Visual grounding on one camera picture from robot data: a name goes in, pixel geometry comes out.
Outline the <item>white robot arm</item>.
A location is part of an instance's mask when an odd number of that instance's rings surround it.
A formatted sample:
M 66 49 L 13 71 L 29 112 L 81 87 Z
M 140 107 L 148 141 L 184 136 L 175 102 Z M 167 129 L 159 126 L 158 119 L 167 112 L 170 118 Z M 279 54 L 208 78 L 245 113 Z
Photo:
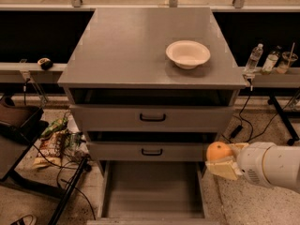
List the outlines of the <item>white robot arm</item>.
M 211 174 L 251 185 L 286 188 L 300 192 L 300 148 L 273 142 L 213 142 L 206 150 L 206 168 Z

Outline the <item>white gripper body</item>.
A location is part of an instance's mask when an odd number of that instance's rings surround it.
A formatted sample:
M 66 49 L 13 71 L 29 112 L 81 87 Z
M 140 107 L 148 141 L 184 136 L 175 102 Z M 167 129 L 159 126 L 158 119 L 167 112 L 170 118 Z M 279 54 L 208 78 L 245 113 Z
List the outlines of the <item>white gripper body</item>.
M 254 186 L 271 188 L 263 172 L 263 160 L 266 152 L 274 147 L 273 142 L 254 142 L 244 147 L 237 156 L 237 165 L 245 179 Z

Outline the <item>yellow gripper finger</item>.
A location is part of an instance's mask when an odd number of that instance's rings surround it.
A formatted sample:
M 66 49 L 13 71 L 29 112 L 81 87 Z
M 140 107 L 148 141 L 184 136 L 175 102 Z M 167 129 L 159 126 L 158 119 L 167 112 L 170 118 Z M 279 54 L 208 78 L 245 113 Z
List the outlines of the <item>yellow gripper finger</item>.
M 235 156 L 238 156 L 240 152 L 248 146 L 248 143 L 247 142 L 229 143 L 229 146 L 231 147 L 233 154 Z
M 205 165 L 211 174 L 225 179 L 237 180 L 242 175 L 234 156 L 206 161 Z

